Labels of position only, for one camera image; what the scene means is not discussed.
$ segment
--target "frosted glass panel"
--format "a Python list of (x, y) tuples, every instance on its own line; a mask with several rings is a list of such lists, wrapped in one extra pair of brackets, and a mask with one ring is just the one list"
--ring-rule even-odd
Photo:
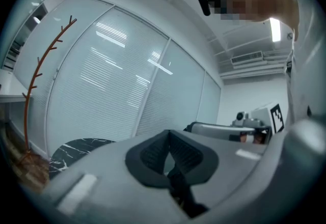
[(216, 124), (220, 106), (221, 88), (206, 73), (202, 101), (197, 121), (207, 124)]
[(196, 120), (204, 70), (171, 42), (158, 68), (137, 135), (164, 129), (183, 130)]
[(77, 41), (53, 86), (46, 134), (50, 155), (78, 138), (130, 138), (168, 39), (119, 9)]
[[(37, 77), (35, 80), (37, 88), (32, 90), (33, 96), (29, 105), (29, 137), (43, 151), (45, 151), (45, 107), (56, 69), (82, 32), (110, 6), (110, 4), (95, 0), (65, 0), (42, 19), (21, 49), (14, 74), (28, 88), (37, 66), (37, 57), (42, 57), (50, 43), (61, 31), (61, 26), (65, 27), (69, 23), (70, 15), (73, 19), (77, 19), (77, 22), (60, 38), (63, 42), (57, 42), (55, 44), (57, 49), (52, 50), (44, 60), (39, 71), (43, 75)], [(23, 114), (17, 105), (11, 106), (10, 118), (19, 126), (21, 122), (17, 121), (22, 121)]]

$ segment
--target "white desk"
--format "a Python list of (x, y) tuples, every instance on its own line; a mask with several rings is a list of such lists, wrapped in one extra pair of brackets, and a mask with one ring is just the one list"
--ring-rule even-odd
[(27, 89), (18, 81), (12, 72), (0, 69), (0, 103), (25, 102)]

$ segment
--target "human neck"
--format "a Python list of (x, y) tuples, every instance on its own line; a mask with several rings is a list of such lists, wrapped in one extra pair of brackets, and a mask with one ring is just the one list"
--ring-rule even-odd
[(273, 0), (272, 17), (288, 25), (294, 33), (294, 41), (298, 38), (299, 7), (297, 0)]

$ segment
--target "wooden coat rack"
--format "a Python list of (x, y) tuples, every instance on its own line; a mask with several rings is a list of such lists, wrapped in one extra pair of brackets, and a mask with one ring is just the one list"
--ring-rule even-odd
[(37, 67), (35, 69), (35, 72), (34, 72), (34, 75), (32, 77), (32, 80), (31, 80), (30, 87), (28, 89), (27, 95), (25, 93), (22, 93), (23, 96), (26, 99), (25, 110), (24, 110), (24, 137), (25, 137), (25, 149), (26, 149), (26, 151), (25, 151), (25, 154), (22, 156), (22, 158), (19, 160), (18, 165), (21, 164), (28, 157), (30, 157), (31, 159), (32, 159), (33, 156), (34, 157), (39, 157), (39, 155), (31, 153), (31, 149), (30, 149), (30, 146), (29, 146), (28, 133), (27, 133), (27, 116), (28, 116), (28, 108), (29, 108), (29, 102), (30, 102), (30, 97), (31, 97), (31, 91), (32, 91), (32, 89), (37, 88), (37, 86), (34, 85), (34, 81), (35, 81), (35, 79), (37, 77), (42, 75), (42, 73), (39, 74), (39, 70), (40, 70), (40, 67), (42, 66), (42, 63), (45, 60), (47, 54), (49, 54), (49, 52), (51, 50), (54, 50), (54, 49), (57, 48), (57, 47), (54, 47), (54, 45), (57, 42), (62, 42), (62, 40), (60, 40), (60, 37), (62, 36), (62, 34), (65, 33), (77, 21), (77, 19), (74, 19), (74, 20), (71, 20), (71, 19), (72, 19), (72, 16), (70, 16), (69, 24), (65, 28), (63, 28), (61, 26), (60, 33), (56, 36), (56, 38), (49, 45), (49, 47), (47, 48), (47, 50), (43, 54), (42, 58), (39, 59), (37, 57), (38, 65), (37, 65)]

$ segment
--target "wooden floor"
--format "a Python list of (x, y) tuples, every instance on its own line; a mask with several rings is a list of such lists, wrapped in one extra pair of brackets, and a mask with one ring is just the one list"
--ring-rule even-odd
[(1, 129), (1, 136), (7, 148), (7, 156), (18, 182), (34, 192), (41, 193), (49, 182), (49, 163), (40, 156), (28, 157), (18, 164), (25, 154), (24, 141), (16, 135), (9, 124)]

